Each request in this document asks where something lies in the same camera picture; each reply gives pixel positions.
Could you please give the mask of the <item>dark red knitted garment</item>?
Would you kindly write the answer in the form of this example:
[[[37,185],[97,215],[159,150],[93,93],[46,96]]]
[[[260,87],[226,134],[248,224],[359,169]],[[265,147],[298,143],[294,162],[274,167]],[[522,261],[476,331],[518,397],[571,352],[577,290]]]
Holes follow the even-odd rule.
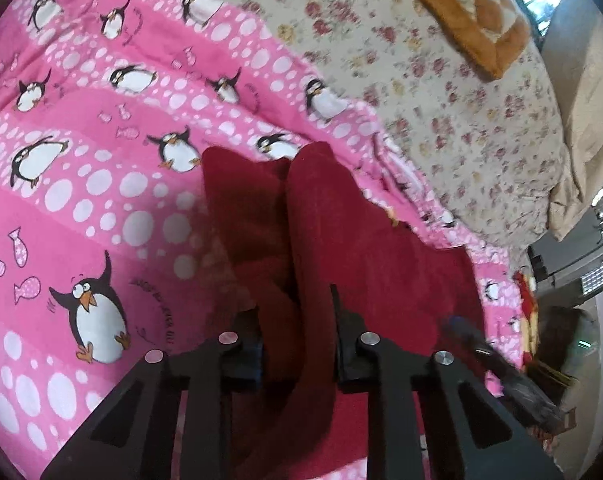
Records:
[[[266,357],[261,400],[239,405],[239,479],[309,479],[367,454],[367,399],[334,382],[335,310],[427,356],[460,315],[484,326],[465,249],[438,249],[366,200],[329,144],[254,162],[202,156],[208,210],[239,284],[257,306]]]

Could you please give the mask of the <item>floral print quilt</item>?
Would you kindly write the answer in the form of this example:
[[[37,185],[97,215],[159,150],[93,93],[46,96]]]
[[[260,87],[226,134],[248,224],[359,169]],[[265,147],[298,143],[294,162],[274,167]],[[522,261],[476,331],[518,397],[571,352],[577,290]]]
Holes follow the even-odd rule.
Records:
[[[455,217],[521,260],[547,229],[563,128],[541,55],[476,72],[419,0],[224,0],[372,105]]]

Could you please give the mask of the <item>pink penguin print blanket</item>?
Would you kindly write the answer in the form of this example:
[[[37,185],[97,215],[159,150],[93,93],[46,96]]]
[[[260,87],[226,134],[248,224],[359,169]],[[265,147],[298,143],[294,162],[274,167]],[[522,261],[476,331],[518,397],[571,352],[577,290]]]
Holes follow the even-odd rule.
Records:
[[[334,93],[220,0],[13,0],[0,18],[0,448],[28,479],[150,350],[169,356],[257,310],[208,210],[202,156],[330,145],[363,197],[425,244],[465,249],[484,326],[522,356],[507,254]]]

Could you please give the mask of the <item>beige curtain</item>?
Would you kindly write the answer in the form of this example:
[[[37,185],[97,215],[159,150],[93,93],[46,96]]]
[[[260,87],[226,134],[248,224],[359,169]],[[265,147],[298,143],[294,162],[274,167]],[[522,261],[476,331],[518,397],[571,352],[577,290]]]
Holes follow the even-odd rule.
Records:
[[[542,57],[564,128],[563,166],[548,216],[549,230],[563,240],[603,188],[603,18],[556,10]]]

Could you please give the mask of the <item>orange checkered cushion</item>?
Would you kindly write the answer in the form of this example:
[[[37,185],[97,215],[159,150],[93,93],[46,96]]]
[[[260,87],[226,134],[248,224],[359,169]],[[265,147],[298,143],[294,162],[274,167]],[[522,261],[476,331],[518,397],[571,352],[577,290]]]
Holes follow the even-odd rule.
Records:
[[[528,46],[531,32],[514,0],[420,0],[462,52],[500,79]]]

